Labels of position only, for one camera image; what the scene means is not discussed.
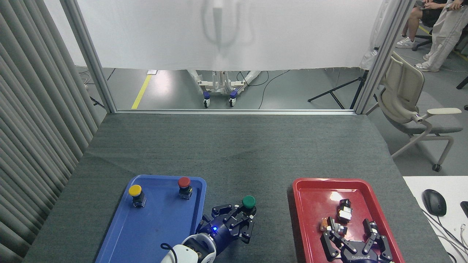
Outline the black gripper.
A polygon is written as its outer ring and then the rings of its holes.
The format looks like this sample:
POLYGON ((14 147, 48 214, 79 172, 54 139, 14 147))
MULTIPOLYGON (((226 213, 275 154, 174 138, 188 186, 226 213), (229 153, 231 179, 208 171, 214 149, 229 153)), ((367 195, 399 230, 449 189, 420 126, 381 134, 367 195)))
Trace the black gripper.
POLYGON ((197 234, 204 233, 212 238, 216 254, 219 255, 234 240, 250 243, 255 215, 256 206, 219 205, 212 208, 213 219, 209 219, 208 215, 202 216, 197 234), (229 230, 230 224, 232 224, 232 234, 229 230))
POLYGON ((357 249, 346 240, 344 236, 348 227, 337 223, 332 217, 321 220, 321 244, 329 262, 340 259, 343 263, 378 263, 379 261, 392 261, 393 256, 389 247, 388 238, 381 235, 375 221, 363 220, 363 227, 367 241, 364 248, 357 249), (380 255, 372 250, 374 244, 379 246, 380 255))

